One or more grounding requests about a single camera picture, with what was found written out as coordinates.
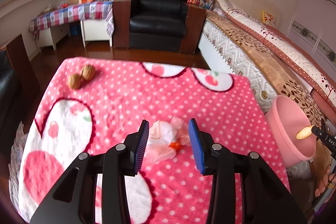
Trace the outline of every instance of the plastic bag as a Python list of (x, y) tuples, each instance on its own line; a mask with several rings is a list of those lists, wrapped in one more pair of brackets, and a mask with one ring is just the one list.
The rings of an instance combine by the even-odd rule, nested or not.
[(176, 156), (183, 145), (190, 146), (188, 125), (180, 118), (171, 122), (157, 121), (149, 129), (145, 157), (150, 162), (169, 160)]

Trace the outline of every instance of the pink blanket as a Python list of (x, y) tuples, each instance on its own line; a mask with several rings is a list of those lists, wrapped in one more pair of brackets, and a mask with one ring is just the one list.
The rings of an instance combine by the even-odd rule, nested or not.
[[(70, 90), (66, 85), (69, 75), (80, 72), (86, 64), (95, 66), (96, 76), (79, 90)], [(91, 112), (92, 134), (85, 148), (91, 155), (122, 142), (127, 134), (138, 130), (142, 119), (151, 126), (157, 120), (170, 121), (172, 116), (185, 122), (195, 118), (202, 131), (211, 133), (232, 152), (256, 151), (262, 155), (289, 189), (279, 150), (245, 77), (159, 64), (67, 59), (51, 80), (36, 113), (40, 132), (61, 98), (83, 102)], [(212, 177), (203, 177), (196, 170), (190, 147), (180, 150), (172, 160), (158, 164), (145, 160), (142, 170), (155, 195), (151, 223), (205, 222)], [(241, 210), (237, 177), (236, 223), (242, 221)]]

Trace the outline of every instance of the mattress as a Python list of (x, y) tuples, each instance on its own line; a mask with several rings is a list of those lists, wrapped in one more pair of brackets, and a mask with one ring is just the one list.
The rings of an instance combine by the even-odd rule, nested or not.
[(259, 68), (243, 49), (231, 41), (226, 34), (208, 19), (206, 19), (204, 24), (202, 36), (208, 41), (206, 42), (206, 40), (201, 39), (199, 47), (202, 48), (204, 43), (211, 43), (216, 48), (218, 54), (222, 56), (223, 64), (229, 66), (234, 74), (247, 77), (250, 80), (255, 99), (263, 112), (266, 113), (271, 108), (277, 92), (268, 83)]

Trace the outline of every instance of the plaid tablecloth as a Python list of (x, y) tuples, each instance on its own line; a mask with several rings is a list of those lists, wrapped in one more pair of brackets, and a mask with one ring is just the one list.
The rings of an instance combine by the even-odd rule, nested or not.
[(86, 19), (105, 19), (112, 9), (112, 3), (112, 1), (97, 1), (73, 5), (38, 16), (30, 22), (29, 31), (37, 33), (39, 30), (65, 23)]

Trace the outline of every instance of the pink bucket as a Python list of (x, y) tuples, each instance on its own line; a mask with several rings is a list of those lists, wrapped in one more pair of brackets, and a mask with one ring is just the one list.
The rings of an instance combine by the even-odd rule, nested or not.
[(265, 117), (273, 132), (286, 168), (292, 167), (303, 160), (309, 160), (314, 156), (316, 150), (315, 135), (312, 134), (303, 140), (295, 138), (301, 129), (310, 125), (310, 121), (293, 100), (278, 95)]

